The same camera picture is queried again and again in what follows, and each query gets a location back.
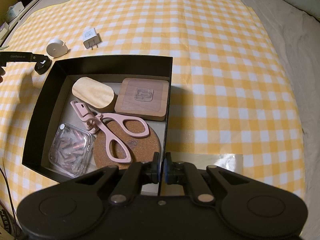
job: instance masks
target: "round cork coaster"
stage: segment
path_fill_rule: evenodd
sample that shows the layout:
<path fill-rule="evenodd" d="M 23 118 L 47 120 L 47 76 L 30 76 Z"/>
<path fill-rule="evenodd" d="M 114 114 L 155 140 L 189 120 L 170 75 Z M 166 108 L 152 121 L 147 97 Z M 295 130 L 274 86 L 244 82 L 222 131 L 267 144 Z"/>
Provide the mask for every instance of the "round cork coaster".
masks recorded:
<path fill-rule="evenodd" d="M 134 133 L 144 131 L 143 125 L 138 121 L 126 121 L 124 125 L 129 131 Z M 115 121 L 108 122 L 106 126 L 128 147 L 132 162 L 151 162 L 154 152 L 160 152 L 159 138 L 150 127 L 150 134 L 147 137 L 134 138 L 126 134 Z M 124 150 L 115 141 L 111 144 L 110 152 L 116 158 L 125 158 Z M 106 135 L 101 130 L 98 132 L 97 138 L 94 141 L 93 158 L 98 169 L 114 164 L 118 165 L 119 169 L 127 169 L 130 166 L 130 163 L 117 163 L 109 159 L 106 152 Z"/>

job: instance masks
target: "hand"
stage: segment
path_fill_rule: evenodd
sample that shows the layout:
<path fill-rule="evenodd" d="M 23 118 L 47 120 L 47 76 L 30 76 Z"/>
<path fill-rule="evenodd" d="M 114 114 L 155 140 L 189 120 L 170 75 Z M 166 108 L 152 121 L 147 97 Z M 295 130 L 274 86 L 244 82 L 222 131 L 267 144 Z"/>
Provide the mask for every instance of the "hand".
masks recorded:
<path fill-rule="evenodd" d="M 0 83 L 3 81 L 3 75 L 5 74 L 5 70 L 0 67 Z"/>

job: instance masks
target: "square wooden coaster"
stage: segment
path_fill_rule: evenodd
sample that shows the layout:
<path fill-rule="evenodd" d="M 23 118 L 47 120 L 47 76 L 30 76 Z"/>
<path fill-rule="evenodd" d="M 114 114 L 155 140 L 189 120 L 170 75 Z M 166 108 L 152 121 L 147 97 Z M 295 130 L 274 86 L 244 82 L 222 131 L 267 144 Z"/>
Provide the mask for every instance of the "square wooden coaster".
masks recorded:
<path fill-rule="evenodd" d="M 115 111 L 118 114 L 162 121 L 167 111 L 169 82 L 166 80 L 125 78 Z"/>

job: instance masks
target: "tissue box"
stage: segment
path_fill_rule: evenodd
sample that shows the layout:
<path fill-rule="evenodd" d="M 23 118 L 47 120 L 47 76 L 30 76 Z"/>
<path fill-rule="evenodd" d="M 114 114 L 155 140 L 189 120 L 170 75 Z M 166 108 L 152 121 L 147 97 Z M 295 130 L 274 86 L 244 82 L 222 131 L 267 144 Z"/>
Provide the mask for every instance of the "tissue box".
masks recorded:
<path fill-rule="evenodd" d="M 15 5 L 10 6 L 9 10 L 5 14 L 5 21 L 8 23 L 11 22 L 15 17 L 19 15 L 19 13 L 22 12 L 23 9 L 24 9 L 24 6 L 22 2 L 18 2 Z"/>

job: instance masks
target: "white tape measure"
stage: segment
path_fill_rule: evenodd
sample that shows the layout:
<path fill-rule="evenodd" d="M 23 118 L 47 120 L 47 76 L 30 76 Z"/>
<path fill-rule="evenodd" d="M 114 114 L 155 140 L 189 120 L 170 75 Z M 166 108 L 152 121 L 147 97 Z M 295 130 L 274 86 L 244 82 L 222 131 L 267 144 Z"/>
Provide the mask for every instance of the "white tape measure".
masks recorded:
<path fill-rule="evenodd" d="M 52 57 L 61 57 L 62 55 L 67 54 L 68 47 L 66 44 L 57 38 L 49 41 L 47 45 L 47 53 Z"/>

